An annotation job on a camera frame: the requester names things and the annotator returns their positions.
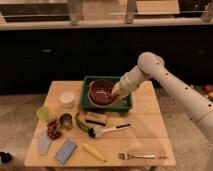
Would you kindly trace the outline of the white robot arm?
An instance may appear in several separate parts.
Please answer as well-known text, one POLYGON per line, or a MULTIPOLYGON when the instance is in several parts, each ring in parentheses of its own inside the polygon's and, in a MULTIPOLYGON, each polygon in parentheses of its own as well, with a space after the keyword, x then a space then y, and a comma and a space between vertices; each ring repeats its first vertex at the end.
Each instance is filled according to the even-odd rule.
POLYGON ((152 52, 143 52, 139 55, 137 64, 114 85, 112 95, 121 100, 150 78, 158 81, 179 103, 213 145, 213 102, 170 73, 165 68, 164 60, 152 52))

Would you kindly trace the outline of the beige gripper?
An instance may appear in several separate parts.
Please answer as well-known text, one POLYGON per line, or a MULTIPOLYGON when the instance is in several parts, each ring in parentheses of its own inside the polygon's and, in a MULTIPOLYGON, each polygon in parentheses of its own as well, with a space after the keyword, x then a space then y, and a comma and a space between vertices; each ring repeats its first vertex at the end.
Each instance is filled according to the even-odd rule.
POLYGON ((121 85, 120 85, 119 82, 117 82, 114 85, 114 87, 113 87, 113 89, 111 91, 111 94, 116 99, 123 99, 123 98, 125 98, 128 95, 128 93, 121 88, 121 85))

